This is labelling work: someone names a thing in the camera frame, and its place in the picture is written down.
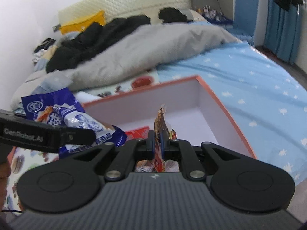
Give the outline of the person's left hand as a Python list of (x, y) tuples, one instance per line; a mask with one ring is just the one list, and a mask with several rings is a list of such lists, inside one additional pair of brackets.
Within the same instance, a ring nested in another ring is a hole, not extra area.
[(6, 159), (4, 163), (0, 165), (0, 209), (3, 208), (7, 195), (7, 181), (11, 174), (11, 168), (9, 160)]

